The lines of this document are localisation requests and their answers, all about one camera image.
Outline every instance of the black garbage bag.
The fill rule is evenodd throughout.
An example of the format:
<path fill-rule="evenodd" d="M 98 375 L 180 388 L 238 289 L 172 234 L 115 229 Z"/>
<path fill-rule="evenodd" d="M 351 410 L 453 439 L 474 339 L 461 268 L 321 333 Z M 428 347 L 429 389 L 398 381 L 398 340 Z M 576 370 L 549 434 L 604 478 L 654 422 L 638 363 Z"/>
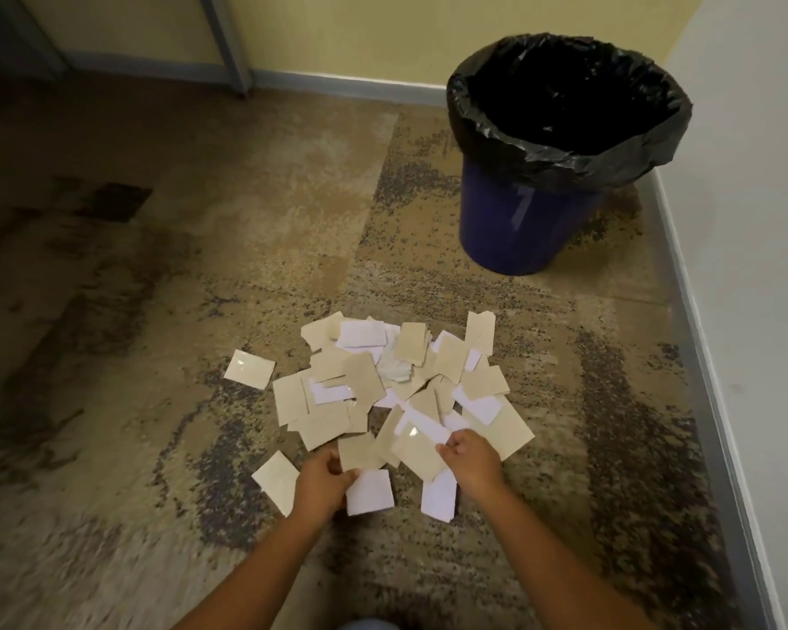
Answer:
<path fill-rule="evenodd" d="M 464 155 L 554 192 L 625 186 L 667 164 L 692 118 L 689 98 L 651 59 L 546 32 L 465 59 L 447 107 Z"/>

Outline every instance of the left hand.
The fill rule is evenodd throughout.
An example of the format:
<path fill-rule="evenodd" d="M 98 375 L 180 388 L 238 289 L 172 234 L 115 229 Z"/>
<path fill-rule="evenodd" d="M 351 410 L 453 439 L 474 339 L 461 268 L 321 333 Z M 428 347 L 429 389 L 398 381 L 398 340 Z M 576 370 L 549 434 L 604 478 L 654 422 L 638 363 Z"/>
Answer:
<path fill-rule="evenodd" d="M 301 467 L 289 517 L 322 529 L 344 505 L 345 493 L 358 476 L 358 469 L 341 472 L 335 446 L 321 449 Z"/>

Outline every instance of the patterned carpet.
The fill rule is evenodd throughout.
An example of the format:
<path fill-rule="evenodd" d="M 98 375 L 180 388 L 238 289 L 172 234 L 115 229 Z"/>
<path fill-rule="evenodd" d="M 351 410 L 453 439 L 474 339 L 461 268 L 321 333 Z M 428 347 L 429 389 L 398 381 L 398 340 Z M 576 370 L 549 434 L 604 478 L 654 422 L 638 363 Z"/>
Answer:
<path fill-rule="evenodd" d="M 537 435 L 509 482 L 663 627 L 737 627 L 635 193 L 510 278 L 459 246 L 460 175 L 437 108 L 76 74 L 0 109 L 0 628 L 164 628 L 209 592 L 277 517 L 251 472 L 305 455 L 228 358 L 305 368 L 339 309 L 460 336 L 493 310 Z M 394 492 L 275 627 L 538 627 L 468 500 L 446 525 Z"/>

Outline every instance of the hand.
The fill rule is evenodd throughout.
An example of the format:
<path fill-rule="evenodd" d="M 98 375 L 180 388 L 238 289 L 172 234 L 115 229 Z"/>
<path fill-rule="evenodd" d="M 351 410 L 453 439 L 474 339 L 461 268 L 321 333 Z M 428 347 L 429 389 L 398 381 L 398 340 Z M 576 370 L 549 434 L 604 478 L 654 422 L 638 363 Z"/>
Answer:
<path fill-rule="evenodd" d="M 301 475 L 295 483 L 295 504 L 289 517 L 323 529 L 343 507 L 345 493 L 358 476 L 358 469 L 341 472 L 335 446 L 321 449 L 301 467 Z"/>
<path fill-rule="evenodd" d="M 446 445 L 437 444 L 435 449 L 452 470 L 464 494 L 479 506 L 505 487 L 499 454 L 472 429 L 456 431 Z"/>

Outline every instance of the pile of paper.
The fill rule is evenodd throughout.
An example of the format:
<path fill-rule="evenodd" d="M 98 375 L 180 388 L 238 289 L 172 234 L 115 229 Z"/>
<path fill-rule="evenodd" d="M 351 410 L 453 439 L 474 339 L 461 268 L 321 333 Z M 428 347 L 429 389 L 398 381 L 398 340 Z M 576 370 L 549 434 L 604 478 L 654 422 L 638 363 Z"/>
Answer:
<path fill-rule="evenodd" d="M 390 325 L 340 311 L 301 328 L 313 355 L 309 369 L 273 383 L 277 422 L 296 431 L 310 451 L 338 440 L 342 469 L 362 469 L 347 494 L 348 515 L 394 506 L 386 464 L 407 467 L 423 482 L 421 510 L 449 522 L 457 485 L 435 445 L 453 431 L 482 434 L 505 460 L 534 434 L 506 396 L 498 365 L 491 365 L 496 317 L 472 311 L 464 339 L 450 332 L 432 339 L 422 322 Z M 236 352 L 226 377 L 264 389 L 274 363 Z M 373 406 L 389 408 L 379 433 L 368 430 Z M 253 474 L 287 514 L 297 470 L 278 452 Z"/>

